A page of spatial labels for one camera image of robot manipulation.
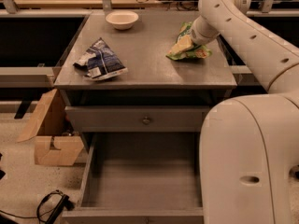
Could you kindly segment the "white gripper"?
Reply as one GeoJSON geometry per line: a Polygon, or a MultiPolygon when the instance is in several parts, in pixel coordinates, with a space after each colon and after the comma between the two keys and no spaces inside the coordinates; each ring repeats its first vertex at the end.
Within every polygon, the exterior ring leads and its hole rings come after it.
{"type": "Polygon", "coordinates": [[[192,49],[193,43],[196,45],[206,45],[213,41],[219,34],[214,27],[200,16],[192,23],[191,36],[182,36],[170,49],[170,54],[179,55],[186,50],[192,49]]]}

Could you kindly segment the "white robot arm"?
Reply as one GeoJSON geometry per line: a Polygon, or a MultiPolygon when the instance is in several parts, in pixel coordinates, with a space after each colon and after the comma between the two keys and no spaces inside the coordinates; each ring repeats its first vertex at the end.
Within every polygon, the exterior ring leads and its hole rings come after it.
{"type": "Polygon", "coordinates": [[[199,143],[205,224],[292,224],[289,172],[299,164],[299,49],[247,17],[250,0],[199,0],[179,45],[221,35],[264,95],[215,105],[199,143]]]}

